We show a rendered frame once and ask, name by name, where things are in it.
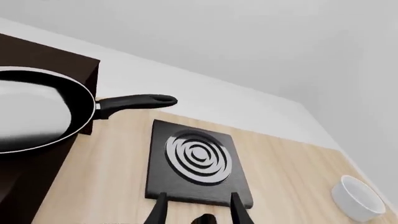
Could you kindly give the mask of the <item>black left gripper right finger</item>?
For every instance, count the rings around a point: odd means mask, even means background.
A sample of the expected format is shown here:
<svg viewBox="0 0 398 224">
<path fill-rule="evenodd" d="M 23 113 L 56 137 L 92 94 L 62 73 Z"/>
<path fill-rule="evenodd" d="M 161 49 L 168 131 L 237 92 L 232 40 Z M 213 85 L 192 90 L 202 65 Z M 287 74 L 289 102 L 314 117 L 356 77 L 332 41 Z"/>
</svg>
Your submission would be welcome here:
<svg viewBox="0 0 398 224">
<path fill-rule="evenodd" d="M 237 192 L 231 194 L 230 212 L 233 224 L 254 224 Z"/>
</svg>

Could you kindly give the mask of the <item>black frying pan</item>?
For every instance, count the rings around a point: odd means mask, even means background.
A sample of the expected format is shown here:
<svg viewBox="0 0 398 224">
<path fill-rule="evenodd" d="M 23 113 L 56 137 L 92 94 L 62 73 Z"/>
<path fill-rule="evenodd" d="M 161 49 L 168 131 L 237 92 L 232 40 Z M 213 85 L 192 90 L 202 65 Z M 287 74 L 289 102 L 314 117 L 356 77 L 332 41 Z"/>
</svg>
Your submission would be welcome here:
<svg viewBox="0 0 398 224">
<path fill-rule="evenodd" d="M 66 75 L 0 66 L 0 154 L 45 149 L 118 111 L 166 108 L 177 102 L 173 96 L 151 94 L 96 100 L 84 84 Z"/>
</svg>

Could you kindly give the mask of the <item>flat black stove plate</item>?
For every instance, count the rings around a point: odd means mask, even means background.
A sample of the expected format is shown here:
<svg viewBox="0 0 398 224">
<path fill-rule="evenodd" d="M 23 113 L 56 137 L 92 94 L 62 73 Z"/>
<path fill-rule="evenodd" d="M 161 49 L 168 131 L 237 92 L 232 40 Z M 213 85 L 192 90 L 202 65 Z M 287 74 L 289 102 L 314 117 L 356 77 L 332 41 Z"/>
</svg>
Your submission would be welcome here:
<svg viewBox="0 0 398 224">
<path fill-rule="evenodd" d="M 229 134 L 155 119 L 145 198 L 165 193 L 170 201 L 230 206 L 236 192 L 244 208 L 254 202 Z"/>
</svg>

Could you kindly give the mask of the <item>small white bowl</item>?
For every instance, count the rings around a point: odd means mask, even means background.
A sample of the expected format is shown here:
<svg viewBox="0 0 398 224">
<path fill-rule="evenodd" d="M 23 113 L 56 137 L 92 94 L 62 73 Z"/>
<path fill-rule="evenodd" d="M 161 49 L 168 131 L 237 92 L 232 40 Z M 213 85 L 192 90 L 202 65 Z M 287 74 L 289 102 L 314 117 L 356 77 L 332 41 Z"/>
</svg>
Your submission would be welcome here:
<svg viewBox="0 0 398 224">
<path fill-rule="evenodd" d="M 370 186 L 350 175 L 343 175 L 331 189 L 337 207 L 356 222 L 368 222 L 386 213 L 382 199 Z"/>
</svg>

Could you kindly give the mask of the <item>dark wooden cabinet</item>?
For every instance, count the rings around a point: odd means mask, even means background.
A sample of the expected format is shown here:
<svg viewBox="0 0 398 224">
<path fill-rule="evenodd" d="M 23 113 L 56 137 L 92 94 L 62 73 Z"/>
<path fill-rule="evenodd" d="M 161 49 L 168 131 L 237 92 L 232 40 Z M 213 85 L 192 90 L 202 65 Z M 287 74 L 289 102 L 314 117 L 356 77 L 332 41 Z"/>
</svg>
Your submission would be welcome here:
<svg viewBox="0 0 398 224">
<path fill-rule="evenodd" d="M 95 95 L 100 61 L 0 33 L 0 66 L 43 68 Z M 39 152 L 0 155 L 0 224 L 31 224 L 77 136 Z"/>
</svg>

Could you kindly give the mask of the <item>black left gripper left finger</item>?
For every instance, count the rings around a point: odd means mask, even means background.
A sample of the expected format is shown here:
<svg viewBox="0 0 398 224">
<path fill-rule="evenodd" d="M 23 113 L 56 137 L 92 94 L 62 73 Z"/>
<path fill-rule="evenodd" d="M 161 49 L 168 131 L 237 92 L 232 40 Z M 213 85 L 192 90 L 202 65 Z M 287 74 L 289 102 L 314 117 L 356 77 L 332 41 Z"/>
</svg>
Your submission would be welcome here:
<svg viewBox="0 0 398 224">
<path fill-rule="evenodd" d="M 159 194 L 156 203 L 151 210 L 144 224 L 165 224 L 167 218 L 168 199 L 167 194 L 162 192 Z"/>
</svg>

